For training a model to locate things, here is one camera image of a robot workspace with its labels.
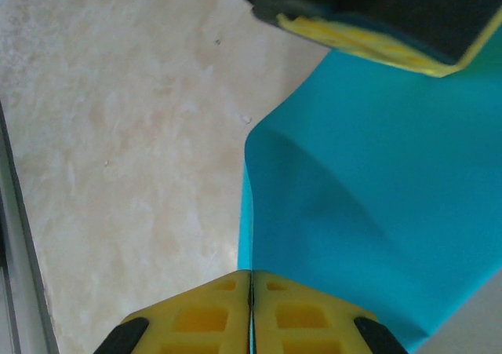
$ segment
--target marble floor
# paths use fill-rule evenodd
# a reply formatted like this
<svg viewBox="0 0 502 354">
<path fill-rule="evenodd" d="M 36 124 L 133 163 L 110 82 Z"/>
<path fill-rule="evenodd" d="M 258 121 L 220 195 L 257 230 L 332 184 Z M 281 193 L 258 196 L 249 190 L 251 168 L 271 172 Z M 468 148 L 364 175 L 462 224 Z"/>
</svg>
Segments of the marble floor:
<svg viewBox="0 0 502 354">
<path fill-rule="evenodd" d="M 5 1 L 0 99 L 62 354 L 236 268 L 244 140 L 326 52 L 243 0 Z"/>
</svg>

